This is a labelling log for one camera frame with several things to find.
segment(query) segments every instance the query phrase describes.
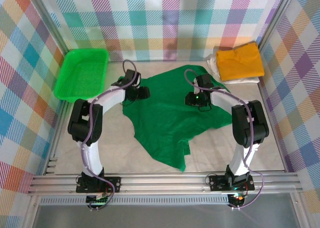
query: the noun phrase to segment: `green cloth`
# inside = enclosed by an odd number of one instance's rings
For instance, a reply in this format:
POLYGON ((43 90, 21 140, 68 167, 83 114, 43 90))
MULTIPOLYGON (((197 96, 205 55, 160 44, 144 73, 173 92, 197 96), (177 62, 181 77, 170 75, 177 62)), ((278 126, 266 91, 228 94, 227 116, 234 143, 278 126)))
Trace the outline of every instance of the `green cloth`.
MULTIPOLYGON (((151 157, 184 171, 185 155, 190 154, 189 140, 202 132, 231 124, 231 115, 213 106, 201 112, 198 107, 185 104, 185 96, 194 88, 184 78, 186 69, 198 75, 206 74, 202 66, 185 65, 180 68, 141 80, 150 89, 150 97, 130 104, 125 101, 123 114, 133 123, 134 137, 151 157)), ((188 73, 189 80, 195 75, 188 73)), ((222 84, 212 79, 214 85, 222 84)))

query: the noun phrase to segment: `white cloth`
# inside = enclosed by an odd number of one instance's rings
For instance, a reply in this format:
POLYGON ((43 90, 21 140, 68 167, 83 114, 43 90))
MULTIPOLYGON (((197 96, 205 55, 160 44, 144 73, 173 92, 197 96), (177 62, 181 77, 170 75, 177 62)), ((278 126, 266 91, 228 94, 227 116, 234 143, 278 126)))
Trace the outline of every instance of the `white cloth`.
POLYGON ((234 79, 234 80, 228 80, 228 81, 221 81, 219 70, 217 67, 217 60, 216 60, 216 54, 212 54, 209 56, 210 59, 206 61, 206 63, 209 66, 209 69, 211 71, 211 75, 213 78, 222 84, 245 84, 245 83, 259 83, 258 77, 253 78, 245 78, 245 79, 234 79))

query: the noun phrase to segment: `wire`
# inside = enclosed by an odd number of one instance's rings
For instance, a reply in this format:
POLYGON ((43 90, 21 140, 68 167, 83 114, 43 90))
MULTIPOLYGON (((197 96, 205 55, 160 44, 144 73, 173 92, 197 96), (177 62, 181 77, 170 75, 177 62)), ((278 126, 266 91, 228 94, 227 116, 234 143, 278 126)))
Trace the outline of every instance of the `wire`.
POLYGON ((253 171, 250 169, 250 167, 247 165, 247 159, 249 158, 249 155, 252 151, 252 148, 253 148, 253 145, 254 145, 254 124, 253 124, 253 121, 252 121, 252 116, 251 116, 251 111, 250 111, 250 108, 249 106, 245 103, 245 101, 243 101, 242 99, 238 98, 237 96, 229 93, 229 92, 226 92, 226 91, 222 91, 222 90, 219 90, 219 89, 209 89, 209 88, 203 88, 203 87, 199 87, 195 84, 193 84, 187 77, 187 73, 188 72, 193 72, 193 73, 196 73, 194 70, 192 69, 186 69, 185 72, 184 72, 184 78, 185 80, 192 86, 194 86, 195 88, 199 89, 199 90, 205 90, 205 91, 211 91, 211 92, 218 92, 218 93, 222 93, 222 94, 225 94, 225 95, 228 95, 230 97, 232 97, 233 99, 239 101, 240 103, 243 104, 243 106, 245 107, 247 113, 248 113, 248 117, 249 117, 249 124, 250 124, 250 135, 251 135, 251 139, 250 139, 250 147, 249 147, 249 151, 248 151, 248 154, 244 157, 243 154, 242 154, 242 160, 243 160, 243 164, 244 166, 248 169, 249 172, 251 173, 256 173, 258 175, 261 176, 261 179, 262 179, 262 184, 261 184, 261 188, 259 190, 259 192, 256 194, 256 196, 247 204, 241 206, 241 208, 245 208, 247 206, 249 206, 250 204, 252 204, 261 194, 261 191, 265 185, 265 178, 264 176, 260 173, 260 172, 257 172, 257 171, 253 171))
POLYGON ((247 197, 249 188, 248 188, 248 184, 247 183, 244 183, 244 185, 245 185, 245 190, 246 190, 246 193, 245 193, 244 196, 247 197))
POLYGON ((126 59, 126 60, 124 60, 124 61, 122 62, 122 68, 123 68, 123 70, 125 70, 125 63, 126 63, 126 62, 131 63, 131 64, 133 65, 133 67, 134 67, 134 76, 133 76, 133 79, 132 79, 129 83, 127 83, 126 85, 123 85, 123 86, 118 87, 118 88, 115 88, 115 89, 108 89, 107 91, 105 91, 105 92, 101 93, 100 95, 98 95, 98 96, 90 103, 90 106, 89 106, 89 122, 90 122, 89 132, 88 132, 87 137, 84 139, 84 141, 83 141, 82 144, 80 145, 82 161, 83 161, 84 167, 87 169, 87 171, 88 171, 93 177, 95 177, 95 178, 97 178, 97 179, 99 179, 99 180, 101 180, 101 181, 109 184, 109 185, 112 187, 112 193, 111 193, 111 195, 109 196, 108 200, 106 201, 106 203, 105 203, 104 205, 95 208, 95 210, 97 210, 97 211, 99 211, 99 210, 103 209, 104 207, 106 207, 106 205, 107 205, 107 204, 110 202, 110 200, 112 199, 112 197, 113 197, 113 195, 114 195, 114 193, 115 193, 115 191, 116 191, 116 188, 115 188, 115 186, 114 186, 110 181, 108 181, 108 180, 106 180, 106 179, 104 179, 104 178, 102 178, 102 177, 97 176, 97 175, 90 169, 89 164, 88 164, 88 160, 86 159, 86 148, 85 148, 85 145, 86 145, 87 141, 89 140, 89 138, 90 138, 90 136, 91 136, 91 134, 92 134, 92 130, 93 130, 93 114, 92 114, 92 112, 93 112, 93 105, 94 105, 94 103, 95 103, 96 101, 98 101, 100 98, 102 98, 103 96, 105 96, 106 94, 108 94, 108 93, 111 93, 111 92, 116 91, 116 90, 125 89, 126 87, 130 86, 130 85, 135 81, 135 79, 136 79, 136 77, 137 77, 137 68, 136 68, 135 64, 134 64, 131 60, 126 59))
POLYGON ((205 184, 208 185, 208 186, 210 186, 210 184, 207 183, 207 178, 208 178, 211 174, 217 175, 216 173, 209 173, 209 174, 206 175, 206 177, 204 178, 204 182, 205 182, 205 184))
POLYGON ((75 178, 75 182, 78 184, 78 185, 80 185, 80 183, 79 183, 79 178, 81 177, 81 175, 78 175, 76 178, 75 178))
POLYGON ((211 104, 209 104, 209 107, 210 107, 209 109, 202 110, 200 108, 200 106, 199 106, 198 109, 199 109, 200 112, 207 112, 207 111, 210 111, 212 109, 211 104))
POLYGON ((110 197, 111 194, 112 194, 112 187, 111 187, 111 185, 109 185, 108 183, 107 183, 107 185, 111 188, 111 192, 110 192, 110 194, 108 195, 108 187, 106 187, 106 188, 105 188, 105 194, 106 194, 107 197, 110 197))
POLYGON ((128 103, 128 104, 124 104, 123 102, 122 102, 122 107, 127 107, 127 106, 129 106, 129 105, 131 105, 131 104, 133 104, 134 102, 135 102, 135 100, 138 98, 138 96, 139 96, 139 91, 137 91, 137 93, 136 93, 136 97, 134 98, 134 100, 133 101, 131 101, 130 103, 128 103))

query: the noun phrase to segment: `folded yellow towel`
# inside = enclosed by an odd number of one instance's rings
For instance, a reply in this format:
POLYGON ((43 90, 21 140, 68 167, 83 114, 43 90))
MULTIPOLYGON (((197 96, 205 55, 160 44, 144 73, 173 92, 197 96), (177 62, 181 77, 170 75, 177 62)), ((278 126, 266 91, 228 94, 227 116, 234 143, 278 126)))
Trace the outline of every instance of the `folded yellow towel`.
POLYGON ((249 43, 233 50, 217 51, 216 65, 222 81, 265 75, 256 43, 249 43))

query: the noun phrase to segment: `plaid wall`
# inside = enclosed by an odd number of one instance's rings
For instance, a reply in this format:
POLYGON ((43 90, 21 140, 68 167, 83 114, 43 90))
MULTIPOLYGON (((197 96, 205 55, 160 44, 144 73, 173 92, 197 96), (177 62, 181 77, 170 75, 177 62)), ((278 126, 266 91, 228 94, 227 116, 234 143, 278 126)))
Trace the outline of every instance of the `plaid wall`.
POLYGON ((30 0, 0 0, 0 227, 17 227, 50 146, 63 56, 30 0))
POLYGON ((260 41, 281 0, 43 0, 70 49, 111 61, 202 60, 260 41))
POLYGON ((280 148, 320 227, 320 0, 292 0, 263 57, 280 148))

